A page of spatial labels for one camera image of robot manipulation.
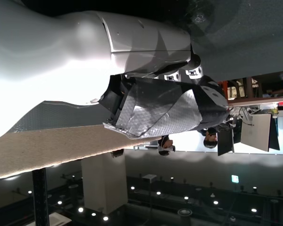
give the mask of white board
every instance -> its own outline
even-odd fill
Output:
[[[271,115],[255,114],[252,118],[242,124],[241,143],[268,152]]]

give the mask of black hair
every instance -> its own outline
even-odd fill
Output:
[[[113,158],[116,158],[116,157],[122,156],[123,153],[124,153],[124,149],[119,149],[119,150],[113,151],[111,155]]]
[[[203,145],[207,148],[214,148],[218,144],[217,141],[208,141],[208,140],[203,140]]]
[[[168,156],[168,155],[170,155],[170,152],[169,151],[159,151],[158,152],[160,155],[162,155],[162,156]]]

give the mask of black panel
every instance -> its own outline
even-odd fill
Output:
[[[273,118],[271,118],[271,121],[270,121],[268,148],[280,150],[277,127],[275,125],[275,119]]]
[[[233,131],[224,130],[217,133],[218,138],[218,156],[233,151]]]

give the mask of black pole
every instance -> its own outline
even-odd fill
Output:
[[[50,226],[47,206],[46,169],[33,171],[33,202],[36,226]]]

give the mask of cable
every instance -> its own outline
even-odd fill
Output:
[[[246,125],[249,125],[249,126],[254,126],[253,124],[248,124],[248,123],[246,123],[246,122],[243,121],[242,115],[240,114],[240,111],[241,111],[242,108],[244,108],[244,110],[246,110],[246,107],[241,107],[241,108],[239,109],[239,112],[238,112],[238,118],[240,118],[240,119],[242,120],[242,123],[244,123],[244,124],[246,124]]]

